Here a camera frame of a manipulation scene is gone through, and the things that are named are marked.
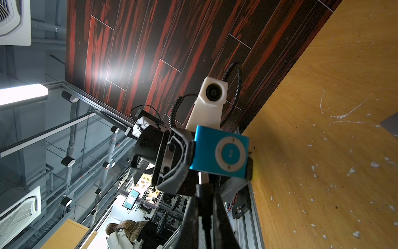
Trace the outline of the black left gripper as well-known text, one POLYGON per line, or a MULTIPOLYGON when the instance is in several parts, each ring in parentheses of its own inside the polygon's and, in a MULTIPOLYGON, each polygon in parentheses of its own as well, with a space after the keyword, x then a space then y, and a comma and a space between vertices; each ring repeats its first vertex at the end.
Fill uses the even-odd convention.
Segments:
POLYGON ((152 185, 158 190, 182 196, 193 196, 196 172, 191 170, 195 155, 195 133, 173 128, 165 132, 147 127, 138 138, 133 152, 154 165, 152 185))

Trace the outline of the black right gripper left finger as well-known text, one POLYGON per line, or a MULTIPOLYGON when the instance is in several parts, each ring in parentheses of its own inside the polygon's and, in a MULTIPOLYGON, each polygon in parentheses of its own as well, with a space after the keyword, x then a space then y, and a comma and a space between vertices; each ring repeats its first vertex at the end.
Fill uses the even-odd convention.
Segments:
POLYGON ((177 239, 176 249, 198 249, 199 248, 199 218, 205 214, 205 184, 196 185, 196 193, 190 199, 182 225, 180 227, 179 237, 177 239))

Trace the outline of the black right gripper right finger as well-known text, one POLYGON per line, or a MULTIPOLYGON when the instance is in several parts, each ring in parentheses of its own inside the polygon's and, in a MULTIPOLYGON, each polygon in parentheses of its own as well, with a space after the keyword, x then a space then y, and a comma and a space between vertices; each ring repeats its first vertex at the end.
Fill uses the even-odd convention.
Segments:
POLYGON ((234 235, 229 218, 225 211, 218 187, 212 184, 212 248, 213 249, 240 249, 234 235))

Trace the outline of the blue mp3 player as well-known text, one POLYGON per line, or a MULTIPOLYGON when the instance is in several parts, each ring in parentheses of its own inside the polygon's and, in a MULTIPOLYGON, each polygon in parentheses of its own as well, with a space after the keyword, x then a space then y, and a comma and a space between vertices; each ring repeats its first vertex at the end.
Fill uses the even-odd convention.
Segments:
POLYGON ((191 170, 209 174, 245 178, 250 138, 197 126, 191 170))

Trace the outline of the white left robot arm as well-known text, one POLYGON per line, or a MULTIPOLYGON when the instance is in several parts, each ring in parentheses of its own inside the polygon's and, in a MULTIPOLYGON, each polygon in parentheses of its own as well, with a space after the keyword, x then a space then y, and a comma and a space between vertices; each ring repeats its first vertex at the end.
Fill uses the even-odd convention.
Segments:
POLYGON ((136 138, 131 168, 152 176, 151 183, 171 195, 193 196, 198 173, 191 170, 195 153, 194 133, 165 128, 164 122, 139 108, 127 135, 136 138))

